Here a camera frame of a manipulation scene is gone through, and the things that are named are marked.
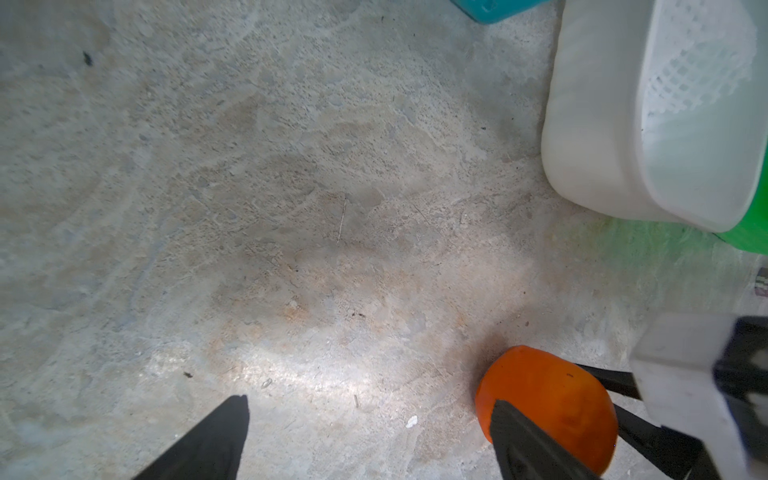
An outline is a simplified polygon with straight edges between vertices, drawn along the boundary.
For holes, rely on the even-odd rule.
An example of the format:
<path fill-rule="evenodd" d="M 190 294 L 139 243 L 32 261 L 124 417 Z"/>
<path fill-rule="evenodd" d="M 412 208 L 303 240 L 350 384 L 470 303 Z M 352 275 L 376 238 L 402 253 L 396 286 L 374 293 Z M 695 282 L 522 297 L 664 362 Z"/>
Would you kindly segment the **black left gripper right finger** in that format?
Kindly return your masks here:
<path fill-rule="evenodd" d="M 490 434 L 504 480 L 600 479 L 509 402 L 495 402 Z"/>

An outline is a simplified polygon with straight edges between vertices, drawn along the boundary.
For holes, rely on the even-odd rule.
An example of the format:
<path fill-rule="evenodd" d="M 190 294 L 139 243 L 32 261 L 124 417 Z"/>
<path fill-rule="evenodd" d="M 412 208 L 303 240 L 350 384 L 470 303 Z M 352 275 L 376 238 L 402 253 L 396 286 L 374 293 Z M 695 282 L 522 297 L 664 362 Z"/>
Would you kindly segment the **netted orange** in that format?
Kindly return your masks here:
<path fill-rule="evenodd" d="M 593 473 L 608 469 L 617 416 L 607 390 L 586 370 L 542 350 L 512 347 L 488 368 L 476 390 L 476 414 L 487 439 L 498 400 L 512 404 Z"/>

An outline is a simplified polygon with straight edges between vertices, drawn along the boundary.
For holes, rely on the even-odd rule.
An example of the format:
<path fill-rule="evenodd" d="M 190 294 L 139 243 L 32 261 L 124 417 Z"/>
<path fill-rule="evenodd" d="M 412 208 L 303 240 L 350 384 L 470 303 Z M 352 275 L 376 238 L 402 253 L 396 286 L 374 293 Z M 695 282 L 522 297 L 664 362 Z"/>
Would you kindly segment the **white foam net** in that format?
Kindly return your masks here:
<path fill-rule="evenodd" d="M 752 77 L 757 27 L 741 1 L 659 1 L 644 117 L 711 105 Z"/>

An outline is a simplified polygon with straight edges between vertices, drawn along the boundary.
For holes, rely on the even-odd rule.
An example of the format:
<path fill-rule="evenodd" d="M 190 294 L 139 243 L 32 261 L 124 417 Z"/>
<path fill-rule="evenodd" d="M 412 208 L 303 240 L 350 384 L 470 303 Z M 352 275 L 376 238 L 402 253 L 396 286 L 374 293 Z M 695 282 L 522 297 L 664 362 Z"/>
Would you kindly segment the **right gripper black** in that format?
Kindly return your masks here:
<path fill-rule="evenodd" d="M 723 395 L 749 460 L 767 464 L 767 318 L 736 319 L 723 353 L 713 367 L 713 378 Z M 640 400 L 631 372 L 578 364 L 603 387 Z M 703 443 L 687 434 L 655 426 L 615 405 L 619 436 L 662 473 L 674 480 L 719 480 L 720 475 Z"/>

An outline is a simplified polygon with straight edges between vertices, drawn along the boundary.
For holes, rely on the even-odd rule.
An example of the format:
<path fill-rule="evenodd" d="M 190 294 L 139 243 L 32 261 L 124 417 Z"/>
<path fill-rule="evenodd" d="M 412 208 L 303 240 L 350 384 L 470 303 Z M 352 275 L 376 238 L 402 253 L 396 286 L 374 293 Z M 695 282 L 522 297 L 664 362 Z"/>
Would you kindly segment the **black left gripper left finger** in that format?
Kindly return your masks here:
<path fill-rule="evenodd" d="M 135 479 L 235 480 L 249 422 L 247 396 L 230 396 Z"/>

